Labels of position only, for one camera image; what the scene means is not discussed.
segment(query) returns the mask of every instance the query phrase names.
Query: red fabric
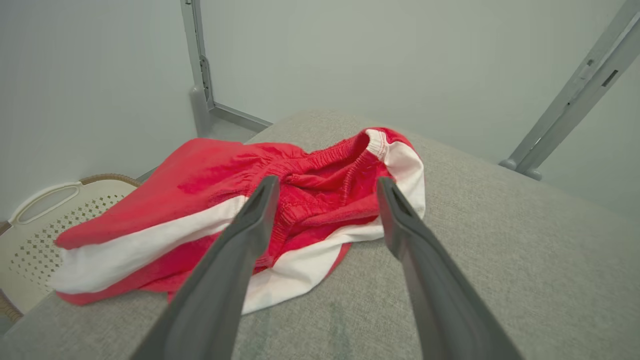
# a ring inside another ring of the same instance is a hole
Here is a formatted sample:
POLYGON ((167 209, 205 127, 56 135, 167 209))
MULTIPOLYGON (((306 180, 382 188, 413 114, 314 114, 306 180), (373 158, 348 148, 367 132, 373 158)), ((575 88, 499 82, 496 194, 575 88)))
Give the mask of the red fabric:
MULTIPOLYGON (((388 143, 410 143, 389 129, 388 143)), ((268 175, 280 178, 280 202, 267 252, 254 272, 273 266, 285 252, 322 241, 336 229, 366 224, 378 216, 376 180, 389 176, 378 156, 367 150, 360 132, 334 146, 304 152, 286 143, 243 145, 194 139, 171 154, 149 180, 103 215, 75 226, 56 240, 64 249, 100 244, 182 218, 238 195, 250 196, 268 175)), ((185 243, 96 293, 58 295, 87 304, 134 289, 177 291, 219 234, 185 243)), ((342 246, 339 259, 349 244, 342 246)))

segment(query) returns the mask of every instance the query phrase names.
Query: red and white garment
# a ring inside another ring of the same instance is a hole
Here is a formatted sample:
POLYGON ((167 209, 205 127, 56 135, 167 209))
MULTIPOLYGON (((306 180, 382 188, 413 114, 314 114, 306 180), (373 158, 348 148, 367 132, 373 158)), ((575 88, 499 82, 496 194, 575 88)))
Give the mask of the red and white garment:
POLYGON ((135 289, 171 297, 268 175, 280 178, 280 200, 243 313, 310 291, 351 243, 383 236, 379 176, 392 176, 418 215, 425 211, 422 162, 393 130, 365 129, 310 154, 286 143, 194 139, 118 204, 58 237, 64 262, 50 285, 79 305, 135 289))

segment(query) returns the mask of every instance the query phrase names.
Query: gray table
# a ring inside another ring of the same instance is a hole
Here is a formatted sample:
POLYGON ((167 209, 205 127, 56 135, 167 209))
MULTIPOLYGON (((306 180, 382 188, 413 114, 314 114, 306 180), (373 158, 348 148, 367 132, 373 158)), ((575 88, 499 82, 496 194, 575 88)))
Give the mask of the gray table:
MULTIPOLYGON (((302 113, 250 140, 313 151, 378 126, 302 113)), ((640 228, 528 177, 402 131, 425 166, 425 222, 529 359, 640 358, 640 228)), ((134 292, 84 307, 47 297, 2 359, 125 359, 166 305, 134 292)), ((400 264, 356 243, 302 297, 242 318, 236 359, 417 359, 400 264)))

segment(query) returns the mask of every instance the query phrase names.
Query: laundry basket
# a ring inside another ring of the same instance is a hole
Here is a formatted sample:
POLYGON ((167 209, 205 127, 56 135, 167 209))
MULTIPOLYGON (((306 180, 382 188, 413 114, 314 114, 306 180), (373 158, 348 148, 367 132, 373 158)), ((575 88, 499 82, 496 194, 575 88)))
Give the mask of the laundry basket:
POLYGON ((29 198, 0 224, 0 307, 5 313, 20 317, 52 291, 47 283, 62 260, 54 245, 59 234, 99 216, 139 185, 118 174, 59 184, 29 198))

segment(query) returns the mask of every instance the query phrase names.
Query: white wall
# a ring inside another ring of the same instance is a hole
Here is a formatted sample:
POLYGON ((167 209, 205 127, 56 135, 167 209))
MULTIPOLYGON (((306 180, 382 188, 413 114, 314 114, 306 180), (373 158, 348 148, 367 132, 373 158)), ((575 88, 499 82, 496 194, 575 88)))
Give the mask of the white wall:
POLYGON ((623 0, 201 0, 216 101, 337 108, 498 163, 623 0))
POLYGON ((0 3, 0 220, 84 176, 138 177, 195 137, 176 0, 0 3))
POLYGON ((640 58, 542 163, 543 181, 640 220, 640 58))

